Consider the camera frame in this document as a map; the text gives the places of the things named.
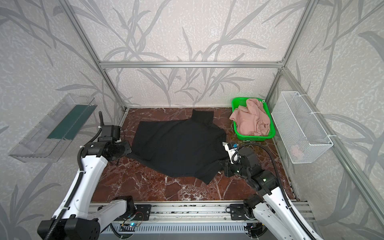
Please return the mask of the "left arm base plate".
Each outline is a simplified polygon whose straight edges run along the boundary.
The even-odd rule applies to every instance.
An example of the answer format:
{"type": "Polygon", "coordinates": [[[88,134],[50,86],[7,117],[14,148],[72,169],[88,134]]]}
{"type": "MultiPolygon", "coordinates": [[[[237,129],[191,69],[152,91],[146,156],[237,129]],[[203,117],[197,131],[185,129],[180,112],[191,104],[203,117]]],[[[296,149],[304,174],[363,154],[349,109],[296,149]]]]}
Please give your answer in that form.
{"type": "Polygon", "coordinates": [[[151,214],[151,208],[152,205],[150,204],[140,204],[136,205],[136,213],[132,216],[129,217],[129,221],[136,221],[136,222],[146,222],[149,221],[150,219],[150,214],[151,214]]]}

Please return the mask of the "black shirt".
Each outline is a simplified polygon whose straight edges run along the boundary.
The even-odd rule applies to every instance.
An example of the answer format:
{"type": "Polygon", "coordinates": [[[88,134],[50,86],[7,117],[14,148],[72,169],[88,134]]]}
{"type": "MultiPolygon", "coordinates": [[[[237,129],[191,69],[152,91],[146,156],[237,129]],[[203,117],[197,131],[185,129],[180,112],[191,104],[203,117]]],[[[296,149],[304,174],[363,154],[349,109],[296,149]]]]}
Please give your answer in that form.
{"type": "Polygon", "coordinates": [[[208,185],[229,160],[226,140],[213,111],[193,110],[186,120],[141,121],[128,156],[169,177],[194,177],[208,185]]]}

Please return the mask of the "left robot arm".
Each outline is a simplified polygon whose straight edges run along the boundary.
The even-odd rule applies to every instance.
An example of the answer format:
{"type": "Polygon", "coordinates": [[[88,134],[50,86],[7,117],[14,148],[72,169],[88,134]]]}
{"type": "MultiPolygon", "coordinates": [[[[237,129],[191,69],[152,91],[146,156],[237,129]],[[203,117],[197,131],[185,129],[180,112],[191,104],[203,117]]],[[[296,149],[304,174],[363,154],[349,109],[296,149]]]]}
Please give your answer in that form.
{"type": "Polygon", "coordinates": [[[81,147],[78,172],[63,202],[50,220],[42,221],[38,234],[43,240],[97,240],[119,217],[131,218],[136,207],[131,196],[118,197],[91,214],[90,203],[108,162],[132,152],[129,142],[94,142],[81,147]]]}

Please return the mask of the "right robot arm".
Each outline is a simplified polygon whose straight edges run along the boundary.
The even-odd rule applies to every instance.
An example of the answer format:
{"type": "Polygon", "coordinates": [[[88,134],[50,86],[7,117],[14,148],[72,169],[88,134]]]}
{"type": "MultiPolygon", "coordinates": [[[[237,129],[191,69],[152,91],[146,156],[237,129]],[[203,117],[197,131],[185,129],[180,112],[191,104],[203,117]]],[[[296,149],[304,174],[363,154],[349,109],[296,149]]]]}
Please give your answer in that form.
{"type": "Polygon", "coordinates": [[[257,237],[257,233],[269,230],[279,240],[322,239],[288,198],[272,172],[263,170],[259,164],[226,163],[224,173],[227,177],[241,177],[257,191],[243,204],[231,204],[226,209],[233,221],[258,222],[255,227],[245,226],[252,238],[257,237]]]}

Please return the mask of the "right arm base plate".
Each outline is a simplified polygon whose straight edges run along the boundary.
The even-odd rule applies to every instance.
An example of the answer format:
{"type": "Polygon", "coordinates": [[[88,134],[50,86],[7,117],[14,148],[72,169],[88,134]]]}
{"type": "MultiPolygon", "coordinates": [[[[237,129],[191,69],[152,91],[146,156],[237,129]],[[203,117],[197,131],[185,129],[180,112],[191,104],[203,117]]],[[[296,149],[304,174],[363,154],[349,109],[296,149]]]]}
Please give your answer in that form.
{"type": "Polygon", "coordinates": [[[244,204],[230,204],[229,207],[226,207],[226,212],[230,214],[232,221],[253,221],[256,219],[244,204]]]}

